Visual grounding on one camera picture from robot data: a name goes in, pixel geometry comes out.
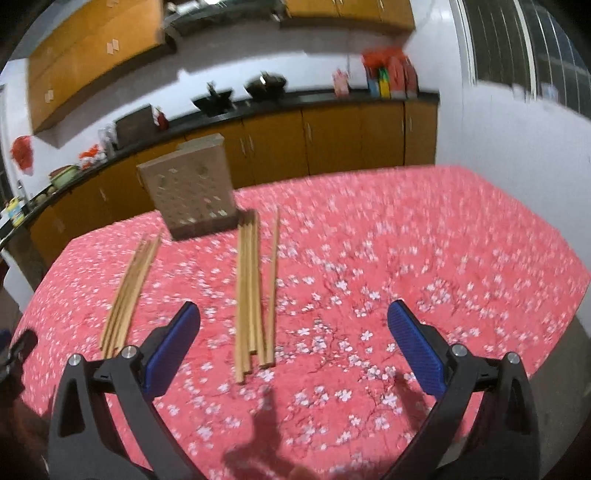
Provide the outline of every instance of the upper cabinet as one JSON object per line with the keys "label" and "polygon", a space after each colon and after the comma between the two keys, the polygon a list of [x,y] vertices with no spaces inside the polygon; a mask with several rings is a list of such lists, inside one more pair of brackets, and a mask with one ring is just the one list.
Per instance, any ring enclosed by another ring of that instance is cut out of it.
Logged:
{"label": "upper cabinet", "polygon": [[100,88],[166,47],[160,0],[91,0],[44,40],[29,62],[33,131],[50,128]]}
{"label": "upper cabinet", "polygon": [[357,20],[359,26],[396,33],[414,29],[410,0],[285,0],[285,4],[289,16],[295,19]]}

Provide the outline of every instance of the pot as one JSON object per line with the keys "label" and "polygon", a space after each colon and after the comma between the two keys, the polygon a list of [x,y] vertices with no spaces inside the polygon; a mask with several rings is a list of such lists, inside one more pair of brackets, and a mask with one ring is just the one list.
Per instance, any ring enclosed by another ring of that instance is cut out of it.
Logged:
{"label": "pot", "polygon": [[261,72],[251,79],[245,86],[245,90],[256,102],[263,100],[276,100],[285,93],[287,80],[284,76],[275,73]]}

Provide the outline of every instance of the floral tablecloth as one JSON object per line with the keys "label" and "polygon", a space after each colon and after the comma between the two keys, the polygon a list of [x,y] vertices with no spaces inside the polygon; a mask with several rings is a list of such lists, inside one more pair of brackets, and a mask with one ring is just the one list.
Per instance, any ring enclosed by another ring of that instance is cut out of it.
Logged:
{"label": "floral tablecloth", "polygon": [[[313,177],[243,189],[236,201],[261,216],[264,310],[281,206],[277,366],[255,370],[245,385],[233,381],[236,232],[166,236],[128,338],[140,344],[186,300],[199,306],[201,332],[155,405],[210,479],[282,477],[296,463],[326,476],[386,470],[433,405],[387,329],[393,300],[475,354],[517,351],[532,374],[589,284],[557,230],[462,168]],[[141,237],[163,226],[158,212],[107,226],[72,241],[52,266],[19,326],[40,336],[24,377],[24,398],[38,411],[69,355],[99,357],[125,267]],[[143,462],[109,402],[132,458]]]}

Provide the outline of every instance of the food container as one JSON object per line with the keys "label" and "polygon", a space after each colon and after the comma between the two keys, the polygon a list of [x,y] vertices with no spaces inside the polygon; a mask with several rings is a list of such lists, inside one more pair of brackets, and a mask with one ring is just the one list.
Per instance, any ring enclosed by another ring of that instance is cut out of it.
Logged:
{"label": "food container", "polygon": [[58,168],[57,170],[52,171],[49,174],[49,179],[51,180],[51,183],[55,188],[60,189],[63,186],[70,183],[72,180],[74,180],[74,178],[76,178],[76,176],[78,175],[79,171],[79,167],[75,165],[67,165],[65,167]]}

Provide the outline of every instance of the black countertop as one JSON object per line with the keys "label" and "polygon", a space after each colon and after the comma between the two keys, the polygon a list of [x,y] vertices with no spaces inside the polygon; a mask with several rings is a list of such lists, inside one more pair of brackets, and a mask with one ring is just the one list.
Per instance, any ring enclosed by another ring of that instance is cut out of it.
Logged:
{"label": "black countertop", "polygon": [[48,206],[53,205],[66,193],[78,185],[84,183],[86,180],[98,175],[101,170],[110,167],[118,161],[124,160],[131,155],[147,150],[155,145],[159,145],[175,138],[178,138],[186,133],[191,133],[199,128],[210,127],[212,125],[249,118],[256,115],[265,115],[268,113],[276,113],[282,111],[295,110],[305,106],[322,106],[327,104],[341,104],[341,103],[380,103],[380,102],[431,102],[439,103],[439,93],[436,92],[420,92],[416,99],[383,99],[372,97],[366,89],[353,89],[350,94],[343,97],[337,97],[332,89],[322,90],[298,90],[295,92],[287,92],[281,99],[276,101],[266,101],[256,103],[247,100],[240,100],[235,102],[235,109],[222,115],[209,117],[203,112],[196,111],[188,113],[187,115],[179,116],[169,120],[169,129],[152,135],[141,142],[129,145],[121,150],[106,162],[91,167],[81,172],[68,185],[60,188],[57,192],[51,195],[41,205],[35,207],[23,220],[23,222],[13,229],[5,238],[0,240],[0,250],[10,241],[14,236],[15,231],[19,228],[26,228],[30,225],[39,214]]}

